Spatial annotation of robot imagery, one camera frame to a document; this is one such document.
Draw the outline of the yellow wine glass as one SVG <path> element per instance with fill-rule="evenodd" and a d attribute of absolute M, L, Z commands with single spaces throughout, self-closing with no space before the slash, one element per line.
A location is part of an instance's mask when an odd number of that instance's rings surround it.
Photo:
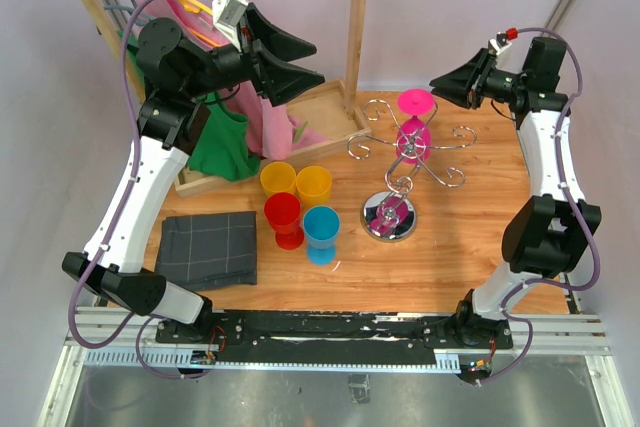
<path fill-rule="evenodd" d="M 267 164 L 260 172 L 260 183 L 267 197 L 278 193 L 296 194 L 297 173 L 293 166 L 283 161 Z"/>
<path fill-rule="evenodd" d="M 321 166 L 308 166 L 296 176 L 296 188 L 302 203 L 310 208 L 328 203 L 332 192 L 331 173 Z"/>

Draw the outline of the red wine glass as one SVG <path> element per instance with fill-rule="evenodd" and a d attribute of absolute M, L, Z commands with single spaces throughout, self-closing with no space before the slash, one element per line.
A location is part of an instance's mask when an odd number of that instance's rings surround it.
<path fill-rule="evenodd" d="M 272 195 L 264 205 L 264 214 L 280 248 L 295 250 L 303 244 L 302 206 L 294 194 L 280 192 Z"/>

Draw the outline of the blue wine glass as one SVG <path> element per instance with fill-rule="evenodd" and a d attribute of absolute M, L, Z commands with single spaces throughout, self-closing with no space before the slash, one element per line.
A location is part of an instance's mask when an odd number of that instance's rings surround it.
<path fill-rule="evenodd" d="M 314 206 L 305 213 L 302 227 L 308 259 L 316 265 L 331 263 L 336 257 L 336 243 L 341 228 L 338 213 L 329 206 Z"/>

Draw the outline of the green wine glass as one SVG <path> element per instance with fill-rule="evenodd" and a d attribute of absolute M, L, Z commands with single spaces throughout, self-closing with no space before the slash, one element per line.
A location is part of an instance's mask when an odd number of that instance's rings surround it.
<path fill-rule="evenodd" d="M 308 122 L 305 121 L 304 123 L 295 127 L 294 136 L 293 136 L 294 143 L 297 143 L 300 140 L 307 126 L 308 126 Z"/>

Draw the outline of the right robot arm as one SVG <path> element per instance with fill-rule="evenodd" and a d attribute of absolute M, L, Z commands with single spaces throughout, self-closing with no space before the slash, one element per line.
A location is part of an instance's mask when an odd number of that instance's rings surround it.
<path fill-rule="evenodd" d="M 520 33 L 498 33 L 463 66 L 431 81 L 434 96 L 477 109 L 490 99 L 508 106 L 530 181 L 530 197 L 506 227 L 502 263 L 470 290 L 446 323 L 464 347 L 499 345 L 506 338 L 511 309 L 536 285 L 558 286 L 586 250 L 595 252 L 594 233 L 602 214 L 587 202 L 576 179 L 569 144 L 574 95 L 557 92 L 564 59 L 576 57 L 559 35 L 543 28 L 532 34 L 517 73 L 498 66 L 499 56 Z"/>

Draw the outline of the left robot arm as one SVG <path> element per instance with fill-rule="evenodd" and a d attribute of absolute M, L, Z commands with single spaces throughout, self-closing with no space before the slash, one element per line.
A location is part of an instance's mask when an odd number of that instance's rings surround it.
<path fill-rule="evenodd" d="M 274 106 L 322 83 L 323 75 L 296 65 L 314 44 L 270 23 L 255 5 L 234 22 L 236 40 L 204 50 L 171 18 L 146 23 L 136 64 L 146 99 L 136 118 L 128 165 L 105 216 L 80 252 L 69 252 L 63 271 L 92 293 L 140 315 L 179 323 L 190 341 L 214 330 L 212 306 L 143 266 L 153 224 L 168 190 L 199 139 L 204 96 L 243 82 Z"/>

